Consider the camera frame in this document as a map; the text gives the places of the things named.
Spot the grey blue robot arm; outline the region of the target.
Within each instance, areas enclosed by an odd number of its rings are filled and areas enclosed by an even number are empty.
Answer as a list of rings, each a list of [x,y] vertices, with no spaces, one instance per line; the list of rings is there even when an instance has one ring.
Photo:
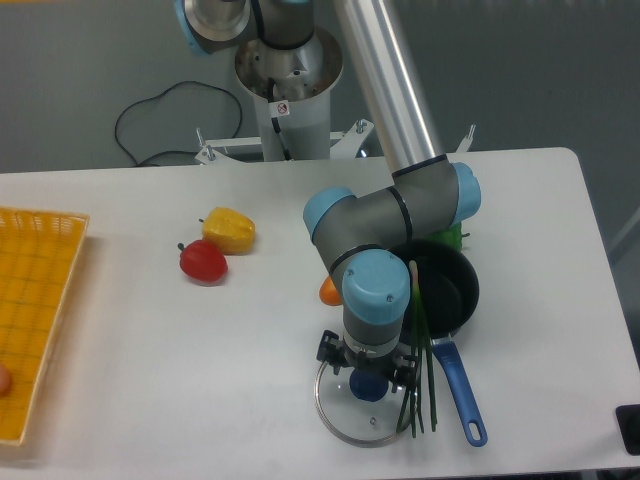
[[[328,157],[330,92],[344,58],[352,59],[393,182],[362,197],[329,188],[304,208],[344,303],[344,333],[326,333],[318,358],[414,385],[417,359],[398,350],[409,272],[392,249],[473,216],[481,193],[470,168],[451,163],[437,138],[394,4],[336,2],[342,41],[316,24],[310,1],[178,1],[174,8],[193,49],[235,49],[268,161]]]

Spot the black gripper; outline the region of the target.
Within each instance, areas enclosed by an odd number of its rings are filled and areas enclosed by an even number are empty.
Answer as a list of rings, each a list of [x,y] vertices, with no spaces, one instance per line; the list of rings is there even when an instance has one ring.
[[[321,336],[316,359],[330,367],[338,375],[345,367],[362,370],[376,375],[392,375],[392,391],[400,388],[407,391],[416,389],[418,380],[418,361],[413,355],[399,355],[398,342],[380,345],[350,344],[346,339],[331,330],[325,330]]]

